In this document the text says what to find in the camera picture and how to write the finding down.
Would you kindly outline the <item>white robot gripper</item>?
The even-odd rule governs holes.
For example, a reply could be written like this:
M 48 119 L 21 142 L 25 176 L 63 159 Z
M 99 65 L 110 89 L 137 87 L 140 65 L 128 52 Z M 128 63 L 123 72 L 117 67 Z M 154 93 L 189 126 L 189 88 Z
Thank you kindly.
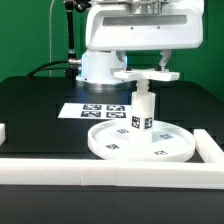
M 86 23 L 86 47 L 117 51 L 120 71 L 130 71 L 124 51 L 197 48 L 203 41 L 204 0 L 95 0 Z

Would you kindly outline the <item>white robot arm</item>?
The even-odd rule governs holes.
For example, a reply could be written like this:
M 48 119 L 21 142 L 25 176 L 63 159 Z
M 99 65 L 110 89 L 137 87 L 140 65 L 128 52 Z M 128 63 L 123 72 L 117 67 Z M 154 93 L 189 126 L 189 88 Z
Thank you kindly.
M 197 48 L 203 41 L 204 0 L 92 0 L 87 15 L 81 83 L 116 87 L 130 80 L 173 81 L 166 64 L 173 49 Z M 128 51 L 159 50 L 155 69 L 130 69 Z

